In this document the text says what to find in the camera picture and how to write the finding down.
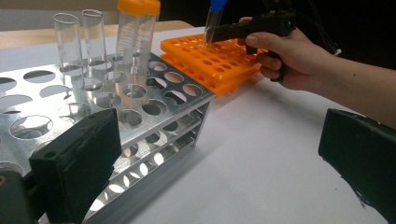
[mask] black object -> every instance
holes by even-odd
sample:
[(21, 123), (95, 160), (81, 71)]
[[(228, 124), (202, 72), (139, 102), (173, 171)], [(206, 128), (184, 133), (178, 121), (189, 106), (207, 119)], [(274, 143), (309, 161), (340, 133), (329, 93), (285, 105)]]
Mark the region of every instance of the black object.
[[(212, 43), (235, 38), (245, 39), (248, 35), (256, 32), (286, 36), (296, 29), (295, 16), (295, 12), (291, 10), (273, 11), (254, 17), (247, 22), (209, 28), (207, 32), (213, 32)], [(257, 53), (257, 49), (247, 46), (247, 54), (255, 53)]]
[(329, 109), (318, 154), (363, 203), (396, 223), (396, 131), (357, 114)]
[[(245, 39), (248, 35), (256, 32), (268, 32), (275, 35), (286, 36), (296, 29), (296, 13), (291, 9), (291, 2), (262, 0), (265, 13), (252, 18), (247, 22), (220, 25), (207, 29), (209, 35), (213, 33), (212, 43), (228, 39)], [(247, 54), (257, 53), (257, 49), (246, 46)], [(271, 57), (279, 58), (279, 55), (269, 51)], [(282, 63), (279, 69), (279, 77), (271, 78), (273, 82), (283, 81), (286, 65)]]
[(120, 154), (116, 110), (89, 115), (33, 154), (23, 180), (0, 171), (0, 223), (34, 223), (44, 213), (50, 222), (81, 223)]

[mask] tube lid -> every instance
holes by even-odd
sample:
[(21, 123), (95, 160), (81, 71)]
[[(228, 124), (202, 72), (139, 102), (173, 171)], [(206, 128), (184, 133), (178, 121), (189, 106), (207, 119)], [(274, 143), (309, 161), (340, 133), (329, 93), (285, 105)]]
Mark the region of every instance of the tube lid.
[(119, 11), (134, 16), (157, 16), (160, 14), (160, 7), (159, 0), (119, 0), (118, 3)]
[(213, 13), (218, 13), (224, 9), (227, 0), (210, 0), (210, 6)]

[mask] white surface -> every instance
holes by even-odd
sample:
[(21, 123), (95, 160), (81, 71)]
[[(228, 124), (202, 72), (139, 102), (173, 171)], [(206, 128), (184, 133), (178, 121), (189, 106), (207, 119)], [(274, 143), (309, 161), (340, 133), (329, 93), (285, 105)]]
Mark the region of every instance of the white surface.
[[(162, 39), (202, 28), (156, 33)], [(114, 53), (115, 38), (107, 40)], [(0, 71), (58, 62), (56, 44), (0, 49)], [(254, 78), (217, 98), (196, 149), (168, 171), (172, 183), (120, 223), (387, 223), (363, 207), (318, 155), (328, 108), (340, 105)]]

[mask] centrifuge tube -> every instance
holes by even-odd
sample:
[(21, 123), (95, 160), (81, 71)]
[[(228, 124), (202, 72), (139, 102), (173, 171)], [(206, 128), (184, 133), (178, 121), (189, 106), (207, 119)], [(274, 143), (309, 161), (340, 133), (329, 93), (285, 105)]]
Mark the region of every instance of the centrifuge tube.
[(103, 13), (94, 9), (82, 11), (88, 65), (95, 69), (107, 69), (105, 28)]
[(58, 13), (53, 16), (53, 24), (58, 42), (61, 72), (69, 76), (82, 76), (84, 67), (78, 18), (70, 14)]
[(154, 24), (160, 14), (158, 0), (119, 0), (119, 31), (115, 61), (148, 66)]

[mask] person's hand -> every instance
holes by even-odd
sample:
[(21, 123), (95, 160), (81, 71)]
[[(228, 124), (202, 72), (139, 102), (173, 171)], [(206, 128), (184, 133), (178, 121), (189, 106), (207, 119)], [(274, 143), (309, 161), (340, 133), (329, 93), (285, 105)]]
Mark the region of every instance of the person's hand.
[(268, 49), (280, 56), (270, 57), (259, 54), (257, 61), (262, 65), (261, 73), (268, 78), (279, 77), (278, 70), (284, 63), (284, 80), (281, 85), (292, 90), (310, 91), (320, 81), (320, 71), (332, 55), (325, 49), (313, 44), (300, 30), (296, 29), (288, 36), (278, 36), (265, 32), (251, 34), (246, 44), (256, 49)]

